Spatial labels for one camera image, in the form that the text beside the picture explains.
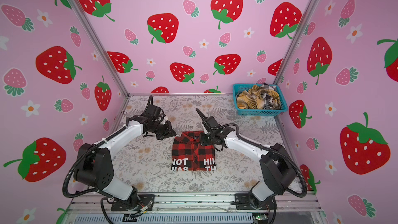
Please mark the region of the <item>red black plaid shirt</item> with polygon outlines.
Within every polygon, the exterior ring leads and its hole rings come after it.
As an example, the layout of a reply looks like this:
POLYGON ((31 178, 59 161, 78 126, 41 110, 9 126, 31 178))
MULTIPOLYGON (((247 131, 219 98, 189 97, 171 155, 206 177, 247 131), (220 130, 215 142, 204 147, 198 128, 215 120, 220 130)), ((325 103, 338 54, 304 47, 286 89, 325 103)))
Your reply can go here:
POLYGON ((204 131, 182 132, 173 140, 171 171, 216 171, 215 148, 201 145, 204 131))

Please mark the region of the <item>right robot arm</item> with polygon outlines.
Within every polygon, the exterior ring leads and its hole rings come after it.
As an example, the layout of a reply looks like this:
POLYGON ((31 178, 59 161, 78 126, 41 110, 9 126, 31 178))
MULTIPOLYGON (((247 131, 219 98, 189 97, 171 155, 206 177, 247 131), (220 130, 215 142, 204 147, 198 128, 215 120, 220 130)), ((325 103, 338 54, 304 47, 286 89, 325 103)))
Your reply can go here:
POLYGON ((235 123, 220 125, 212 116, 199 115, 204 127, 204 134, 200 136, 201 145, 220 145, 220 152, 224 148, 236 150, 260 165, 262 179, 246 194, 243 203, 234 203, 236 206, 249 205, 253 209, 261 209, 268 201, 275 202, 275 196, 282 196, 286 191, 298 198, 307 195, 305 177, 284 146, 262 145, 241 135, 235 123))

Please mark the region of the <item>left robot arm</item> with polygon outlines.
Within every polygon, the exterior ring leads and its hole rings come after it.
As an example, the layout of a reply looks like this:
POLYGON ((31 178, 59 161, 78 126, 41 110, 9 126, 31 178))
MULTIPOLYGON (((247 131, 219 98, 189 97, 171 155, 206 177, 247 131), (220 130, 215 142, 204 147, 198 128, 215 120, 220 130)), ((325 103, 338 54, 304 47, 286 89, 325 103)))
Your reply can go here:
POLYGON ((176 136, 163 109, 153 104, 148 104, 142 114, 127 118, 122 128, 109 137, 94 144, 83 144, 64 180, 63 196, 76 198, 97 192, 115 199, 128 210, 137 208, 138 190, 115 175, 112 159, 129 142, 149 133, 157 140, 176 136))

